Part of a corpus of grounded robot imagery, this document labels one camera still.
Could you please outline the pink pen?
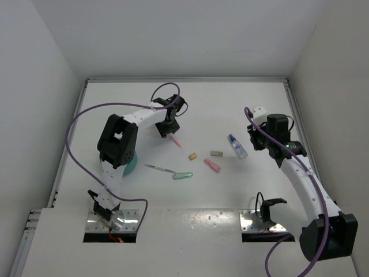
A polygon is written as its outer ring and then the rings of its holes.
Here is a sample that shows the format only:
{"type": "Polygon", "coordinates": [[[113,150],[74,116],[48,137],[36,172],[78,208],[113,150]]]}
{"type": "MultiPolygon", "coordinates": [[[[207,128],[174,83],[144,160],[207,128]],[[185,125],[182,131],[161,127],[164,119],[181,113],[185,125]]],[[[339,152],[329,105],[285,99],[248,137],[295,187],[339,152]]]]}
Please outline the pink pen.
{"type": "Polygon", "coordinates": [[[168,138],[177,146],[177,147],[179,147],[180,149],[182,149],[183,147],[182,147],[182,145],[181,145],[181,143],[176,139],[176,138],[174,138],[173,136],[168,136],[168,138]]]}

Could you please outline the clear blue spray bottle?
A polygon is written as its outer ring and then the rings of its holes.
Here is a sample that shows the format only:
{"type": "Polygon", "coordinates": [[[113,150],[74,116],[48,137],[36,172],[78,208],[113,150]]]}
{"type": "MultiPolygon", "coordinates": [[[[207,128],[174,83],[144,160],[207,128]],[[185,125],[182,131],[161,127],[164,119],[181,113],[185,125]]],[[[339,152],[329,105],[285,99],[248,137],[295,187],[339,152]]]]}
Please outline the clear blue spray bottle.
{"type": "Polygon", "coordinates": [[[246,150],[232,134],[228,135],[228,139],[239,159],[245,159],[248,157],[246,150]]]}

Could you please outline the small tan eraser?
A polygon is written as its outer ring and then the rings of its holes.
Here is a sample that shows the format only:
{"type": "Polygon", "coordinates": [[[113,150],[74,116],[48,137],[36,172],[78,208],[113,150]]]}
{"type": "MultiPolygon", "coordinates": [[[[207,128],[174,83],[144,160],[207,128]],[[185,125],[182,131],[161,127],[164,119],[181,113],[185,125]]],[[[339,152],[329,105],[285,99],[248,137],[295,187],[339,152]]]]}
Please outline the small tan eraser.
{"type": "Polygon", "coordinates": [[[196,158],[197,158],[197,154],[196,153],[192,153],[192,154],[189,155],[189,159],[190,160],[194,160],[196,158]]]}

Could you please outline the beige eraser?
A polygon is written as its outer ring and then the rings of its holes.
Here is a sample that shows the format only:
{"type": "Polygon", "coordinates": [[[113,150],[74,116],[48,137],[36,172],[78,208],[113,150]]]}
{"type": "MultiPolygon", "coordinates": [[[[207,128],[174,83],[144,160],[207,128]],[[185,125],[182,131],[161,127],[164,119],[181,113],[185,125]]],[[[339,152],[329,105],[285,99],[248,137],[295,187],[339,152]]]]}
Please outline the beige eraser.
{"type": "Polygon", "coordinates": [[[211,150],[210,155],[211,156],[223,157],[224,154],[223,154],[222,151],[214,151],[214,150],[211,150]]]}

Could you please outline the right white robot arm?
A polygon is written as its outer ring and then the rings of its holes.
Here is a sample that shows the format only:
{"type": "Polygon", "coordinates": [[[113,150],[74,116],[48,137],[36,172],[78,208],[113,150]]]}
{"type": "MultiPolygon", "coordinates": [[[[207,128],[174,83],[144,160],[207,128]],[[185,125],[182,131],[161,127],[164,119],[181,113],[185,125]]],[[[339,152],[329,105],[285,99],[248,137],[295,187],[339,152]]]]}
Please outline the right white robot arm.
{"type": "Polygon", "coordinates": [[[256,151],[269,156],[287,176],[303,204],[297,213],[282,198],[263,200],[260,215],[265,223],[280,223],[299,241],[308,261],[347,257],[352,254],[358,222],[345,214],[324,190],[311,168],[307,152],[291,140],[289,117],[268,114],[262,107],[245,109],[247,132],[256,151]]]}

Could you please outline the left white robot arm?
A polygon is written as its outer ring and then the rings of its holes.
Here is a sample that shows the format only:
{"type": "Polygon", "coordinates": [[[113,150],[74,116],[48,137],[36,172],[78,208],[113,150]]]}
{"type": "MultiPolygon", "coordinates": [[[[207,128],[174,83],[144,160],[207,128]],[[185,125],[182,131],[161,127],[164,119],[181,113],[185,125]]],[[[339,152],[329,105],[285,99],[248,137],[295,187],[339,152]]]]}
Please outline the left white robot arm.
{"type": "Polygon", "coordinates": [[[186,104],[181,96],[172,95],[168,99],[153,99],[148,109],[108,117],[97,144],[103,188],[98,193],[91,190],[88,193],[94,200],[94,212],[111,228],[115,229],[118,224],[123,177],[130,174],[137,164],[135,146],[138,132],[155,126],[162,138],[174,134],[180,128],[176,114],[186,104]]]}

